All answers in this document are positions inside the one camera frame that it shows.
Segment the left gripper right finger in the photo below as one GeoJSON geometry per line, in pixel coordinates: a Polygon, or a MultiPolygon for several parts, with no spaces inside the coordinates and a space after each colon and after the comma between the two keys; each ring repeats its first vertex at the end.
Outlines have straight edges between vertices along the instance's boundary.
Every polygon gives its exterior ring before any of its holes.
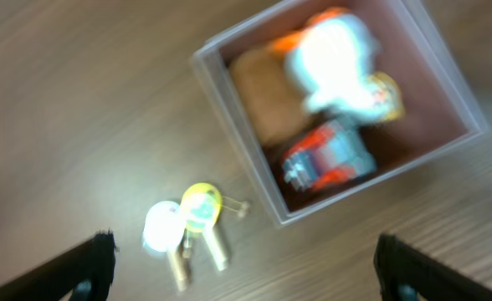
{"type": "Polygon", "coordinates": [[[492,301],[491,289],[393,235],[379,236],[373,262],[384,301],[492,301]]]}

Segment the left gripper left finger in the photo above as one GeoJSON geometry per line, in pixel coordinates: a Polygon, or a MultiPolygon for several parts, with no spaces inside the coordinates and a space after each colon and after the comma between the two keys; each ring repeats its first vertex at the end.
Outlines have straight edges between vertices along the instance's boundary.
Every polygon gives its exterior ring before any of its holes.
{"type": "Polygon", "coordinates": [[[97,232],[69,251],[0,286],[2,300],[105,301],[115,275],[111,231],[97,232]]]}

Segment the red toy fire truck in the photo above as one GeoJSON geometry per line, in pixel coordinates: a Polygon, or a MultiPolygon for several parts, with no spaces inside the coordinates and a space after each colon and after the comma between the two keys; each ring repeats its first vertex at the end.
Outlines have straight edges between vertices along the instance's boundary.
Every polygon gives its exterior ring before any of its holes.
{"type": "Polygon", "coordinates": [[[372,174],[377,165],[356,127],[329,120],[281,157],[282,178],[296,191],[319,191],[372,174]]]}

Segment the brown plush bear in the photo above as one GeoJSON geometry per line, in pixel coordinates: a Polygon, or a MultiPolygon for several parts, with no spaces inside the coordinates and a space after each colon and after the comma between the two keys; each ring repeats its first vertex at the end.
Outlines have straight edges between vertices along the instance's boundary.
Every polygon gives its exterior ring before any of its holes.
{"type": "Polygon", "coordinates": [[[302,107],[304,95],[290,83],[282,59],[268,48],[240,54],[228,71],[261,146],[282,144],[312,123],[302,107]]]}

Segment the white orange plush duck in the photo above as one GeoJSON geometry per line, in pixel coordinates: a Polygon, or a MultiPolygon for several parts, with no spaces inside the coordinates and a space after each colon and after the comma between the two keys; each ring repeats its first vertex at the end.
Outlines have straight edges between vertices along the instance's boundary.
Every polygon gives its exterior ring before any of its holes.
{"type": "Polygon", "coordinates": [[[405,113],[396,81],[375,69],[380,47],[359,17],[330,7],[310,17],[303,28],[270,42],[268,49],[284,60],[287,75],[304,93],[305,112],[373,124],[405,113]]]}

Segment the white wooden rattle drum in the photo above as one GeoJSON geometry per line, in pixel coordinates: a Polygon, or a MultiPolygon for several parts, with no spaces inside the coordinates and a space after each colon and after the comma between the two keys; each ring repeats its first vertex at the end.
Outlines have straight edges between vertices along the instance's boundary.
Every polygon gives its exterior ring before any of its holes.
{"type": "Polygon", "coordinates": [[[149,209],[142,231],[142,246],[150,255],[166,258],[179,293],[186,291],[190,283],[182,256],[185,230],[186,222],[180,213],[179,204],[166,200],[149,209]]]}

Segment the yellow wooden rattle drum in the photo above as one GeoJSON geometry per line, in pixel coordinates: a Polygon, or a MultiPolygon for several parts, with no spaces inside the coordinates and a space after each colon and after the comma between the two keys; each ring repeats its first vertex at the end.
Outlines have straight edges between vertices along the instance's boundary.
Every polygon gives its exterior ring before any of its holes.
{"type": "Polygon", "coordinates": [[[192,256],[194,239],[201,237],[216,269],[227,269],[230,256],[218,229],[218,219],[223,209],[234,212],[238,218],[244,218],[249,214],[250,208],[249,202],[225,196],[212,184],[199,182],[188,187],[179,206],[186,222],[182,256],[189,259],[192,256]]]}

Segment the pink white cardboard box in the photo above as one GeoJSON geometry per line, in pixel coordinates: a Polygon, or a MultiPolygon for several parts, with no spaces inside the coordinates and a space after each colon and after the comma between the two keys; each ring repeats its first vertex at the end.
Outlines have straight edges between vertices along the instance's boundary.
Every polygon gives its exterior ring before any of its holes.
{"type": "Polygon", "coordinates": [[[296,222],[450,152],[480,135],[486,121],[427,9],[419,1],[350,1],[382,49],[380,70],[402,91],[405,115],[362,131],[377,170],[344,186],[300,195],[284,186],[277,153],[263,150],[237,95],[228,64],[255,45],[299,28],[331,0],[287,0],[211,37],[192,57],[197,77],[234,142],[266,212],[278,225],[296,222]]]}

